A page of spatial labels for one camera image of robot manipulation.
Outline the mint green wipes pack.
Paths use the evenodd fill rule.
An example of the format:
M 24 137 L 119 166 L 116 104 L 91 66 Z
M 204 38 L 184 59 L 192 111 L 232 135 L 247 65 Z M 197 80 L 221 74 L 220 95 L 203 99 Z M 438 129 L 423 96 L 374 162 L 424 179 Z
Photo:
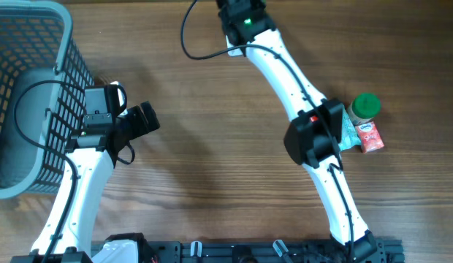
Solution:
M 344 110 L 342 117 L 342 135 L 339 147 L 341 150 L 348 150 L 356 145 L 361 145 L 361 139 L 357 130 L 351 122 L 348 113 Z

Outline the green lid jar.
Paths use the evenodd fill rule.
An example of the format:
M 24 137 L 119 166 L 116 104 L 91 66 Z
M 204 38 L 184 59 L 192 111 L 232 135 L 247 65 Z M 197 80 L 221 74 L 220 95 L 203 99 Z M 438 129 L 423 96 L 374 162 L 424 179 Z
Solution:
M 347 107 L 349 119 L 354 126 L 371 121 L 381 111 L 381 101 L 375 94 L 360 94 Z

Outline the red Kleenex tissue pack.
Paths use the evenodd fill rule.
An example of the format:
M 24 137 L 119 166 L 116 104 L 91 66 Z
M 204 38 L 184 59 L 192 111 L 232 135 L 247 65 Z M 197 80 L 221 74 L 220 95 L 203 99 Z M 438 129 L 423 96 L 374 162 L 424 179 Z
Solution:
M 363 153 L 369 153 L 384 147 L 383 140 L 374 122 L 368 122 L 356 126 L 357 134 L 361 140 Z

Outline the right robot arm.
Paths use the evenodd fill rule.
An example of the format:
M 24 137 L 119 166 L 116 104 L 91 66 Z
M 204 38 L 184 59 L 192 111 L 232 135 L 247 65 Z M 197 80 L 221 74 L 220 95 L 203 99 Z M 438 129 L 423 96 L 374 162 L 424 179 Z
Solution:
M 263 1 L 218 1 L 230 49 L 237 48 L 263 74 L 289 118 L 283 139 L 292 160 L 311 176 L 329 219 L 333 239 L 348 262 L 363 262 L 376 241 L 354 203 L 343 172 L 343 104 L 327 99 L 302 73 Z

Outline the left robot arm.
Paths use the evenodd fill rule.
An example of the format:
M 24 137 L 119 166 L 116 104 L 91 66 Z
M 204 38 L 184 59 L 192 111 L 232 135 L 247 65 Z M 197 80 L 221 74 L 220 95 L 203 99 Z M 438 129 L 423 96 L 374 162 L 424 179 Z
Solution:
M 82 90 L 85 111 L 79 128 L 70 134 L 53 208 L 29 254 L 12 262 L 158 262 L 159 257 L 141 233 L 109 236 L 103 249 L 91 253 L 92 231 L 104 187 L 113 174 L 119 152 L 133 139 L 157 130 L 160 124 L 149 102 L 127 107 L 118 82 Z

